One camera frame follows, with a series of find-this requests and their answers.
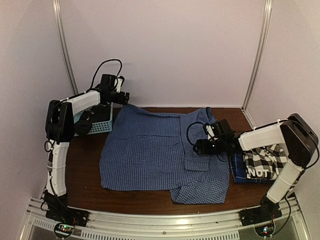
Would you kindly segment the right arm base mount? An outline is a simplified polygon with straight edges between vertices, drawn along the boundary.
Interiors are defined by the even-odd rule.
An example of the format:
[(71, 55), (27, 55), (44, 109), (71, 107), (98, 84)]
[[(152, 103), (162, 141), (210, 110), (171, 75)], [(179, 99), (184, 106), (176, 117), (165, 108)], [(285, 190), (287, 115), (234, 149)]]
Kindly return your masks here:
[(270, 238), (275, 233), (275, 219), (282, 216), (279, 203), (266, 196), (262, 197), (260, 206), (245, 208), (238, 214), (242, 226), (254, 225), (255, 233), (261, 238)]

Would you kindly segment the blue small-check shirt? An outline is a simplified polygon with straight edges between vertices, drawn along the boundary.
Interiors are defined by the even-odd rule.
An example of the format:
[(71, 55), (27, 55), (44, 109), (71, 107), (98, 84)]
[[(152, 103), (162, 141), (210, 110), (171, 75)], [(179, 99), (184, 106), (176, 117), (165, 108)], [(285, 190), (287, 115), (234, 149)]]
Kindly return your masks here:
[(203, 124), (215, 121), (209, 107), (165, 113), (123, 106), (101, 151), (101, 186), (169, 191), (179, 204), (224, 203), (230, 185), (227, 156), (198, 155), (191, 145), (206, 139)]

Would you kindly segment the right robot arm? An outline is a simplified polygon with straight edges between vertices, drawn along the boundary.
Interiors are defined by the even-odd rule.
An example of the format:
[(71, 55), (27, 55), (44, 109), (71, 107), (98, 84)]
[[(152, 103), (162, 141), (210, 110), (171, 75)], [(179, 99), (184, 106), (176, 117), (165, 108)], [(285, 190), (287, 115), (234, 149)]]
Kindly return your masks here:
[(196, 154), (240, 154), (248, 178), (274, 181), (256, 210), (261, 221), (276, 212), (276, 204), (313, 167), (313, 155), (320, 153), (318, 136), (298, 113), (245, 132), (231, 129), (226, 119), (204, 124), (203, 129), (207, 137), (191, 144)]

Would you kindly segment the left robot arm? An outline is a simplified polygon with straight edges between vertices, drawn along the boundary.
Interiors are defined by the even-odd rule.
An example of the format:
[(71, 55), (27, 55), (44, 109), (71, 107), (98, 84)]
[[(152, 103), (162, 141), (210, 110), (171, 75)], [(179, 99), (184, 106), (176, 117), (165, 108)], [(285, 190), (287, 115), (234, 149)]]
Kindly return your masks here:
[(48, 153), (48, 161), (44, 201), (61, 222), (67, 222), (72, 218), (72, 211), (67, 207), (65, 172), (68, 148), (75, 135), (74, 116), (98, 105), (127, 105), (130, 94), (121, 91), (124, 81), (123, 76), (103, 74), (100, 84), (96, 87), (49, 103), (45, 121), (47, 141), (44, 148)]

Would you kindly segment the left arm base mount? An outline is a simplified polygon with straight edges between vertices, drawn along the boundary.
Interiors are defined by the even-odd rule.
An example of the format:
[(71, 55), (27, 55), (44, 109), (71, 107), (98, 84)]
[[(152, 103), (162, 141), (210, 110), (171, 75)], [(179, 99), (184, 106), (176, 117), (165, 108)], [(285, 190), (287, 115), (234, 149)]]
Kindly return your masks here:
[(68, 207), (68, 195), (56, 196), (44, 191), (43, 203), (47, 205), (45, 217), (63, 226), (86, 227), (89, 217), (87, 210)]

